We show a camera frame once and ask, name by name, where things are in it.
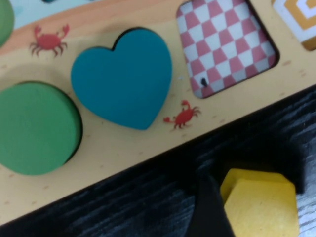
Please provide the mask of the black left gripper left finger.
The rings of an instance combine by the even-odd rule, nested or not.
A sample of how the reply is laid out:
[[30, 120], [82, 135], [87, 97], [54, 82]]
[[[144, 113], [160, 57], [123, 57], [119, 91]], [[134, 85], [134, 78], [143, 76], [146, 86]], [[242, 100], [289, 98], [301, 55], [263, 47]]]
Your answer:
[[197, 201], [198, 237], [233, 237], [217, 182], [210, 175], [201, 178]]

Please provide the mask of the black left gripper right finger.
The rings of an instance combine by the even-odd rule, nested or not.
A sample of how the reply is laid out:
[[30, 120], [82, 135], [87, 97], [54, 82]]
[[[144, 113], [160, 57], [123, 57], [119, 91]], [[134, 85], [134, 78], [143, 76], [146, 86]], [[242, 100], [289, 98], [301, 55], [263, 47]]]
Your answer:
[[305, 192], [306, 180], [306, 156], [304, 151], [298, 145], [290, 144], [290, 150], [290, 180], [295, 186], [296, 194], [303, 194]]

